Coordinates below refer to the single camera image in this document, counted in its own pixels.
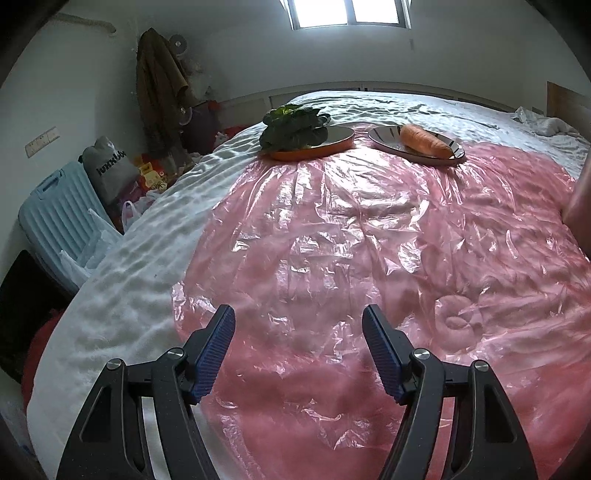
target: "light blue suitcase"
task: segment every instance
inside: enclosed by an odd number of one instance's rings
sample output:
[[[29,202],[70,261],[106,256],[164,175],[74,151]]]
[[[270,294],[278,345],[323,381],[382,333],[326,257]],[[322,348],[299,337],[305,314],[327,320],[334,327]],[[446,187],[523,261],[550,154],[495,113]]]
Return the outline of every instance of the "light blue suitcase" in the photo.
[[[18,221],[38,262],[72,293],[77,292],[78,287],[61,266],[60,251],[65,250],[77,259],[96,236],[96,225],[88,209],[93,209],[112,225],[84,167],[73,161],[43,180],[18,211]]]

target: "white wall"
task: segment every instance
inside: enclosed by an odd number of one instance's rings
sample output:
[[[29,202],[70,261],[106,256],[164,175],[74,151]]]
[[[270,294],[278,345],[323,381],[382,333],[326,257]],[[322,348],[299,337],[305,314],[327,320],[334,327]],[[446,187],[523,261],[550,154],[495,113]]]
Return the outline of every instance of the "white wall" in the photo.
[[[73,2],[67,12],[100,18]],[[17,225],[23,201],[46,176],[107,135],[128,154],[143,151],[135,97],[135,38],[119,31],[49,22],[33,38],[0,89],[0,279],[27,246]],[[32,158],[25,144],[56,126],[61,138]]]
[[[522,105],[546,110],[546,82],[591,97],[591,82],[554,27],[541,14],[533,15],[524,43]]]
[[[254,19],[204,38],[189,32],[220,100],[361,80],[418,83],[543,108],[547,80],[591,88],[566,44],[525,0],[414,0],[412,30],[360,25],[291,31],[281,5],[269,8],[273,21]],[[553,66],[560,74],[552,74]]]

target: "leafy green vegetable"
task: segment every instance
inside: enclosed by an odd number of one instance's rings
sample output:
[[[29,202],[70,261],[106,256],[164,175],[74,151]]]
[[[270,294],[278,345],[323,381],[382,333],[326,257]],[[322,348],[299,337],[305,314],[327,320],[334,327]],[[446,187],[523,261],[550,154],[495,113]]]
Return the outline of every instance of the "leafy green vegetable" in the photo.
[[[267,128],[259,140],[262,149],[266,152],[294,151],[322,145],[329,136],[326,125],[330,115],[319,113],[319,108],[296,104],[271,110],[263,118]]]

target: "clear plastic sheet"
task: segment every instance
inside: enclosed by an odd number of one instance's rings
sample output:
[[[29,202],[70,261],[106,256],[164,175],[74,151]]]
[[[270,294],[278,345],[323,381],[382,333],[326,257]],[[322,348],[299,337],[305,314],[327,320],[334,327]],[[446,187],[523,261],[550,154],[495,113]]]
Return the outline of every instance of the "clear plastic sheet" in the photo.
[[[560,217],[574,180],[493,144],[418,166],[366,130],[343,154],[252,163],[213,210],[173,292],[183,339],[236,310],[208,420],[253,480],[377,478],[404,410],[362,335],[377,303],[416,347],[492,364],[548,479],[591,418],[591,268]]]

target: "electrical outlet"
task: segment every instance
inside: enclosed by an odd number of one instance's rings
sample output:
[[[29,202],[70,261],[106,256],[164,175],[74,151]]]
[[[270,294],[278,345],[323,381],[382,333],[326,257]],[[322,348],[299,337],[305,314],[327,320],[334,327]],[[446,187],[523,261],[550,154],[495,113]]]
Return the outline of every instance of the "electrical outlet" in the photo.
[[[60,138],[60,133],[58,132],[57,127],[53,127],[44,134],[39,135],[35,140],[25,145],[25,152],[27,153],[27,157],[31,158],[43,147],[46,147],[58,138]]]

